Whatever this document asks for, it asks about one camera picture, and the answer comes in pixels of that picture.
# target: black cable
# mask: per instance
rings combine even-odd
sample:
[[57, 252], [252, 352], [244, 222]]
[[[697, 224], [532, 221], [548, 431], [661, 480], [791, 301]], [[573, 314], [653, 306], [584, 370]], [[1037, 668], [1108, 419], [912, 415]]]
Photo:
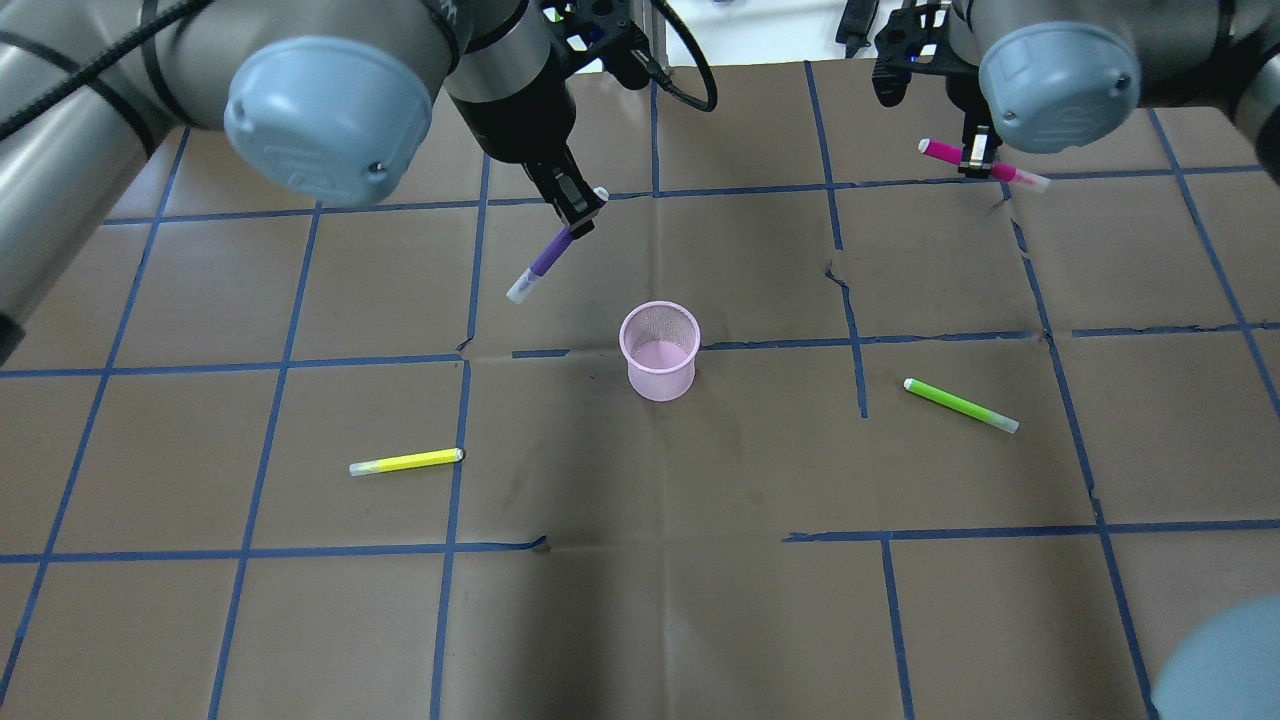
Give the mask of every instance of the black cable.
[[182, 0], [156, 15], [154, 20], [133, 28], [128, 35], [99, 53], [99, 55], [90, 60], [86, 65], [82, 65], [78, 70], [67, 76], [67, 79], [55, 85], [47, 92], [32, 100], [17, 113], [5, 118], [5, 120], [0, 123], [0, 142], [9, 140], [9, 137], [14, 133], [35, 122], [40, 115], [47, 113], [54, 105], [65, 100], [70, 94], [96, 79], [97, 76], [102, 74], [108, 68], [119, 63], [122, 58], [137, 50], [138, 46], [147, 40], [160, 35], [160, 32], [166, 27], [183, 18], [195, 15], [207, 8], [212, 1], [214, 0]]
[[680, 15], [676, 14], [676, 10], [673, 10], [671, 5], [667, 4], [667, 0], [650, 0], [650, 3], [653, 4], [654, 9], [657, 9], [658, 13], [660, 13], [662, 17], [666, 18], [667, 23], [671, 24], [672, 29], [676, 31], [676, 35], [680, 36], [680, 41], [685, 44], [685, 47], [689, 50], [689, 54], [694, 58], [694, 64], [698, 65], [698, 74], [701, 76], [703, 78], [703, 86], [707, 87], [707, 100], [700, 100], [698, 97], [694, 97], [692, 95], [689, 95], [687, 92], [677, 87], [676, 82], [671, 79], [671, 76], [667, 74], [666, 72], [662, 72], [660, 68], [658, 68], [658, 72], [650, 70], [649, 74], [653, 77], [654, 81], [657, 81], [658, 87], [666, 90], [676, 100], [680, 100], [681, 102], [689, 105], [690, 108], [694, 108], [695, 110], [710, 113], [712, 110], [716, 109], [717, 102], [719, 102], [719, 92], [716, 88], [716, 77], [712, 74], [712, 67], [707, 61], [707, 56], [703, 55], [703, 49], [698, 46], [698, 40], [694, 38], [694, 33], [690, 32], [689, 26], [686, 26], [685, 22], [680, 19]]

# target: mesh pen holder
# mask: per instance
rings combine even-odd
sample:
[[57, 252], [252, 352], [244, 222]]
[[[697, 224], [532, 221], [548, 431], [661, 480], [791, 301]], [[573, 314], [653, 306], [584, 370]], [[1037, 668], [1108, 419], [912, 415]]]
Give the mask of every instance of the mesh pen holder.
[[631, 387], [658, 402], [675, 400], [694, 384], [694, 355], [700, 343], [698, 320], [675, 302], [645, 302], [618, 331]]

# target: blue joint cap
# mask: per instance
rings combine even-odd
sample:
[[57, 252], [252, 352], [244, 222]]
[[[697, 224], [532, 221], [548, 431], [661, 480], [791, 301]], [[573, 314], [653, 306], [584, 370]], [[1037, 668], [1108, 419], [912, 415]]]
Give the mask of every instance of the blue joint cap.
[[1238, 605], [1197, 628], [1151, 692], [1164, 720], [1280, 717], [1280, 594]]
[[1051, 22], [1001, 37], [978, 82], [1000, 137], [1027, 152], [1057, 152], [1120, 127], [1138, 106], [1142, 67], [1110, 32]]
[[244, 60], [223, 124], [268, 178], [329, 205], [371, 205], [396, 190], [426, 137], [431, 95], [372, 45], [294, 37]]

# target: blue tape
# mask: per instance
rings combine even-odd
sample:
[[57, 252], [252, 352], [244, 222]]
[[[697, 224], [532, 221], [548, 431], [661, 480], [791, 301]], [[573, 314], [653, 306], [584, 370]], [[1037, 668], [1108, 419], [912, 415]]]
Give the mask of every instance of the blue tape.
[[851, 183], [836, 183], [837, 190], [859, 190], [870, 187], [901, 187], [909, 184], [982, 184], [998, 182], [995, 178], [966, 178], [964, 176], [954, 178], [922, 178], [922, 179], [887, 179], [887, 181], [859, 181]]
[[457, 352], [439, 355], [392, 355], [385, 357], [333, 357], [329, 360], [289, 360], [289, 368], [353, 368], [360, 365], [425, 365], [430, 363], [457, 363]]
[[312, 209], [297, 210], [257, 210], [248, 213], [207, 213], [202, 215], [169, 215], [160, 218], [160, 223], [206, 223], [210, 220], [257, 220], [262, 218], [301, 218], [311, 215]]
[[0, 370], [0, 379], [4, 378], [91, 378], [101, 375], [104, 370], [92, 368], [69, 368], [65, 370]]
[[[645, 192], [609, 192], [609, 202], [621, 202], [623, 200], [635, 200], [636, 197], [653, 197], [649, 191]], [[489, 200], [489, 205], [494, 206], [512, 206], [512, 205], [541, 205], [545, 202], [541, 197], [495, 197]]]
[[897, 659], [897, 684], [902, 693], [902, 716], [915, 720], [915, 701], [911, 700], [911, 676], [906, 665], [906, 639], [902, 637], [902, 614], [897, 606], [897, 578], [893, 575], [893, 552], [887, 539], [881, 541], [881, 561], [884, 566], [884, 596], [888, 601], [888, 621], [893, 633], [893, 656]]
[[[476, 304], [480, 299], [480, 250], [484, 246], [484, 213], [489, 199], [489, 158], [485, 158], [480, 188], [480, 218], [476, 225], [476, 254], [471, 266], [471, 310], [468, 320], [468, 336], [475, 337]], [[462, 361], [462, 387], [458, 392], [458, 427], [454, 437], [454, 447], [467, 445], [467, 414], [471, 409], [471, 363]], [[449, 484], [449, 521], [444, 536], [445, 551], [444, 565], [440, 570], [440, 601], [435, 616], [435, 650], [431, 656], [431, 700], [429, 717], [440, 717], [440, 691], [444, 684], [444, 643], [449, 626], [449, 600], [453, 594], [453, 561], [457, 556], [458, 542], [458, 507], [462, 502], [462, 462], [453, 465], [453, 479]]]
[[102, 220], [104, 225], [150, 225], [155, 220], [151, 218], [109, 218]]
[[650, 188], [654, 197], [662, 196], [662, 184], [658, 182], [658, 83], [649, 83], [649, 146], [653, 154], [652, 173], [653, 187]]
[[850, 340], [846, 337], [823, 337], [808, 340], [762, 340], [754, 342], [716, 342], [704, 345], [698, 350], [701, 352], [717, 352], [721, 350], [780, 350], [785, 347], [847, 347]]
[[1224, 173], [1261, 173], [1262, 165], [1220, 165], [1215, 168], [1183, 168], [1187, 176], [1216, 176]]
[[1115, 178], [1160, 178], [1169, 177], [1172, 173], [1166, 169], [1153, 168], [1149, 170], [1101, 170], [1101, 172], [1080, 172], [1080, 173], [1048, 173], [1047, 177], [1051, 181], [1073, 181], [1073, 179], [1115, 179]]
[[27, 596], [27, 605], [23, 607], [18, 633], [14, 637], [14, 644], [9, 651], [9, 660], [5, 664], [4, 675], [0, 676], [0, 706], [4, 705], [4, 698], [9, 693], [9, 682], [13, 679], [13, 670], [18, 662], [18, 655], [22, 650], [22, 639], [26, 637], [27, 625], [31, 623], [31, 616], [36, 611], [36, 602], [40, 600], [40, 591], [45, 583], [45, 574], [49, 571], [49, 559], [54, 553], [54, 546], [58, 543], [58, 534], [61, 532], [63, 520], [67, 518], [67, 506], [70, 503], [72, 492], [76, 489], [76, 480], [79, 478], [79, 469], [84, 461], [84, 451], [88, 447], [90, 436], [93, 433], [93, 424], [97, 421], [97, 413], [102, 406], [102, 396], [106, 393], [106, 384], [110, 379], [111, 369], [115, 366], [115, 359], [120, 354], [120, 345], [124, 342], [124, 331], [129, 325], [129, 316], [133, 314], [133, 306], [138, 300], [138, 290], [142, 287], [142, 277], [151, 260], [151, 250], [155, 247], [156, 234], [160, 231], [160, 218], [164, 215], [164, 209], [169, 204], [169, 196], [173, 195], [173, 184], [178, 177], [178, 165], [182, 163], [182, 158], [187, 152], [187, 141], [189, 138], [191, 128], [186, 128], [182, 133], [182, 140], [178, 141], [178, 150], [174, 152], [173, 164], [169, 167], [169, 176], [165, 178], [164, 191], [160, 193], [160, 202], [156, 206], [156, 214], [151, 220], [151, 232], [147, 233], [146, 245], [142, 247], [142, 258], [138, 260], [138, 269], [133, 273], [133, 284], [129, 286], [129, 295], [124, 301], [124, 310], [120, 314], [120, 322], [116, 324], [115, 336], [111, 340], [111, 351], [106, 356], [106, 366], [97, 383], [97, 391], [93, 393], [93, 402], [90, 406], [88, 418], [84, 420], [84, 430], [81, 433], [79, 443], [76, 446], [76, 457], [72, 461], [70, 471], [67, 475], [67, 484], [63, 487], [63, 496], [58, 502], [58, 512], [54, 515], [52, 525], [49, 529], [49, 538], [45, 541], [44, 557], [40, 561], [40, 566], [36, 569], [36, 578], [31, 584], [31, 593]]
[[840, 231], [840, 209], [836, 206], [836, 190], [832, 187], [831, 151], [827, 147], [827, 128], [822, 122], [822, 102], [818, 100], [818, 83], [813, 78], [813, 64], [804, 61], [804, 77], [809, 83], [809, 101], [813, 104], [813, 120], [818, 127], [818, 150], [822, 152], [822, 174], [827, 181], [827, 213], [831, 215], [831, 229], [836, 250], [845, 249], [845, 238]]
[[884, 541], [924, 541], [924, 539], [973, 539], [973, 538], [1039, 538], [1064, 536], [1092, 536], [1098, 533], [1097, 525], [1039, 525], [1004, 528], [940, 528], [905, 530], [851, 530], [826, 533], [791, 533], [782, 542], [884, 542]]
[[280, 405], [284, 401], [284, 386], [289, 374], [289, 359], [293, 355], [293, 342], [298, 334], [298, 318], [302, 315], [302, 299], [306, 295], [307, 275], [311, 272], [311, 258], [315, 254], [316, 233], [320, 229], [323, 204], [316, 201], [311, 209], [311, 227], [307, 231], [307, 246], [302, 254], [302, 269], [298, 272], [298, 284], [293, 293], [293, 310], [289, 315], [289, 331], [284, 337], [280, 352], [280, 369], [275, 380], [275, 393], [271, 397], [271, 413], [266, 420], [266, 433], [262, 438], [262, 454], [259, 457], [257, 474], [253, 478], [253, 492], [250, 496], [248, 515], [244, 519], [244, 534], [241, 539], [239, 561], [236, 564], [236, 580], [232, 584], [230, 603], [227, 609], [227, 624], [223, 628], [223, 642], [218, 651], [218, 669], [214, 673], [214, 688], [209, 698], [209, 720], [218, 717], [223, 700], [223, 683], [227, 679], [227, 660], [230, 656], [232, 639], [236, 635], [236, 619], [239, 615], [239, 598], [244, 589], [244, 571], [248, 568], [248, 553], [253, 543], [253, 530], [257, 527], [257, 510], [262, 501], [262, 486], [266, 482], [266, 468], [271, 460], [271, 446], [275, 442], [275, 427], [280, 419]]
[[845, 322], [849, 324], [849, 346], [854, 351], [854, 382], [858, 386], [858, 411], [863, 419], [867, 418], [867, 379], [863, 377], [863, 346], [861, 336], [858, 334], [858, 320], [854, 318], [854, 304], [849, 293], [849, 283], [836, 277], [827, 265], [827, 279], [840, 286], [840, 293], [845, 301]]
[[772, 195], [777, 192], [814, 192], [827, 190], [823, 183], [768, 184], [756, 187], [716, 187], [709, 190], [664, 190], [662, 197], [712, 197], [722, 195]]
[[462, 352], [476, 338], [476, 314], [480, 307], [480, 265], [484, 261], [484, 225], [489, 209], [489, 155], [480, 165], [480, 208], [476, 213], [476, 243], [471, 255], [471, 301], [467, 304], [467, 337], [454, 347]]
[[365, 205], [361, 208], [324, 208], [320, 211], [325, 215], [351, 215], [356, 213], [392, 213], [396, 210], [452, 210], [457, 208], [475, 208], [479, 204], [476, 200], [438, 200], [434, 202], [396, 202], [392, 205]]
[[246, 373], [253, 370], [279, 370], [279, 363], [229, 363], [224, 365], [156, 365], [141, 368], [113, 368], [110, 374], [119, 375], [198, 375], [209, 373]]
[[902, 342], [924, 342], [936, 340], [941, 342], [978, 342], [984, 340], [1029, 340], [1036, 337], [1030, 331], [997, 331], [987, 333], [943, 333], [936, 336], [920, 334], [882, 334], [859, 338], [863, 345], [897, 345]]
[[527, 360], [531, 357], [564, 357], [568, 355], [567, 347], [557, 350], [517, 350], [511, 354], [512, 360]]
[[[1012, 223], [1014, 234], [1019, 247], [1027, 247], [1027, 238], [1023, 228]], [[1044, 329], [1044, 341], [1048, 345], [1050, 360], [1053, 364], [1053, 377], [1057, 379], [1059, 395], [1062, 397], [1062, 409], [1066, 411], [1068, 427], [1071, 430], [1071, 442], [1075, 445], [1075, 455], [1080, 464], [1080, 474], [1084, 478], [1084, 487], [1088, 491], [1089, 505], [1093, 509], [1093, 519], [1097, 525], [1098, 542], [1102, 546], [1102, 557], [1107, 565], [1107, 575], [1111, 579], [1111, 591], [1115, 594], [1116, 610], [1120, 612], [1120, 625], [1124, 628], [1125, 642], [1129, 646], [1129, 659], [1133, 661], [1134, 675], [1138, 680], [1138, 689], [1142, 693], [1142, 702], [1147, 708], [1148, 720], [1158, 720], [1156, 708], [1151, 703], [1151, 682], [1147, 676], [1147, 665], [1142, 657], [1142, 647], [1138, 644], [1138, 634], [1133, 626], [1133, 616], [1129, 612], [1129, 600], [1125, 594], [1124, 582], [1120, 578], [1120, 568], [1116, 564], [1115, 551], [1111, 547], [1111, 536], [1107, 533], [1106, 515], [1102, 512], [1102, 502], [1094, 495], [1093, 468], [1089, 462], [1089, 454], [1084, 448], [1084, 436], [1080, 432], [1079, 416], [1075, 413], [1075, 402], [1071, 400], [1071, 388], [1066, 382], [1066, 370], [1062, 366], [1062, 357], [1053, 340], [1053, 327], [1048, 320], [1048, 309], [1044, 304], [1044, 293], [1041, 292], [1039, 281], [1036, 277], [1036, 268], [1029, 256], [1023, 256], [1023, 268], [1027, 270], [1027, 282], [1032, 287], [1036, 297], [1036, 311], [1039, 314], [1041, 324]]]
[[1135, 533], [1217, 533], [1231, 530], [1276, 530], [1280, 518], [1260, 520], [1183, 520], [1175, 523], [1121, 523], [1107, 525], [1107, 530], [1119, 534]]
[[1240, 325], [1217, 325], [1206, 328], [1202, 325], [1155, 325], [1151, 328], [1085, 328], [1071, 331], [1071, 337], [1126, 337], [1137, 334], [1189, 334], [1189, 333], [1222, 333], [1236, 332]]
[[[530, 542], [460, 542], [454, 552], [513, 552], [532, 550], [547, 543], [547, 536]], [[41, 555], [36, 552], [0, 555], [0, 565], [36, 565], [47, 561], [50, 565], [77, 562], [172, 562], [189, 560], [250, 560], [271, 557], [349, 557], [376, 555], [442, 555], [445, 543], [410, 544], [360, 544], [360, 546], [320, 546], [320, 547], [256, 547], [244, 550], [140, 550], [110, 552], [55, 552]]]
[[1235, 291], [1231, 288], [1231, 282], [1226, 278], [1226, 270], [1222, 268], [1222, 261], [1217, 256], [1217, 250], [1213, 249], [1213, 240], [1208, 236], [1208, 229], [1204, 227], [1204, 220], [1201, 218], [1199, 209], [1196, 206], [1196, 199], [1192, 196], [1192, 188], [1187, 184], [1187, 178], [1181, 165], [1178, 163], [1178, 155], [1174, 152], [1172, 143], [1169, 142], [1169, 135], [1165, 133], [1165, 127], [1160, 124], [1160, 118], [1156, 117], [1155, 110], [1147, 110], [1147, 117], [1151, 119], [1151, 124], [1156, 128], [1156, 135], [1160, 136], [1160, 145], [1165, 149], [1165, 155], [1169, 156], [1169, 164], [1174, 169], [1174, 178], [1178, 181], [1178, 188], [1183, 193], [1183, 201], [1187, 204], [1187, 211], [1192, 215], [1192, 222], [1196, 223], [1196, 232], [1199, 233], [1201, 245], [1204, 246], [1204, 254], [1208, 255], [1208, 261], [1213, 265], [1213, 273], [1217, 275], [1217, 282], [1222, 286], [1222, 292], [1226, 295], [1226, 302], [1231, 306], [1231, 313], [1235, 315], [1235, 322], [1239, 323], [1240, 332], [1244, 334], [1244, 343], [1249, 347], [1249, 355], [1253, 356], [1253, 364], [1258, 368], [1258, 377], [1262, 379], [1262, 386], [1267, 391], [1267, 398], [1271, 400], [1271, 409], [1275, 411], [1276, 418], [1280, 418], [1280, 395], [1276, 393], [1276, 386], [1271, 379], [1271, 372], [1267, 369], [1267, 363], [1262, 357], [1262, 351], [1258, 350], [1258, 343], [1253, 338], [1253, 331], [1249, 329], [1249, 322], [1244, 316], [1244, 309], [1240, 306], [1240, 301], [1235, 297]]

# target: purple marker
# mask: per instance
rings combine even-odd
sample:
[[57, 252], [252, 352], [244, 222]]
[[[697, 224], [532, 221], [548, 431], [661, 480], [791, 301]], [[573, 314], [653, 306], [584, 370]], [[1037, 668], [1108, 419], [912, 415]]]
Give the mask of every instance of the purple marker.
[[[603, 187], [595, 188], [595, 195], [605, 202], [609, 201], [609, 193]], [[552, 265], [559, 260], [559, 256], [568, 250], [571, 242], [573, 242], [573, 236], [570, 233], [568, 225], [566, 225], [561, 228], [561, 232], [556, 233], [556, 237], [543, 249], [538, 259], [520, 275], [516, 284], [511, 286], [511, 290], [507, 291], [507, 299], [516, 305], [524, 302], [529, 297], [529, 293], [534, 291], [538, 281], [543, 279], [543, 275], [552, 269]]]

